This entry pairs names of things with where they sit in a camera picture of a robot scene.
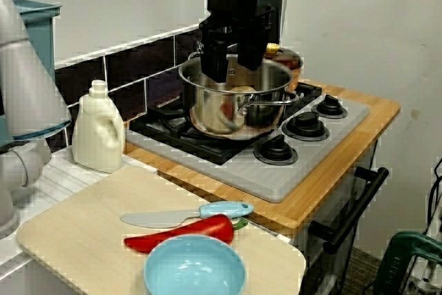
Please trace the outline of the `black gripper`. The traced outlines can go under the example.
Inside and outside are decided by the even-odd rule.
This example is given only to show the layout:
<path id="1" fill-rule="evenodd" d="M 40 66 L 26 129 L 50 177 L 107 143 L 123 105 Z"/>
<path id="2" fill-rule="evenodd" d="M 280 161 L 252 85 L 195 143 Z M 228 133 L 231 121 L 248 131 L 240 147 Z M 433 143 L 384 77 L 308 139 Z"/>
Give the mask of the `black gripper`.
<path id="1" fill-rule="evenodd" d="M 271 30 L 270 4 L 258 0 L 207 0 L 209 16 L 200 24 L 202 72 L 215 82 L 227 79 L 227 48 L 238 47 L 238 63 L 257 70 Z"/>

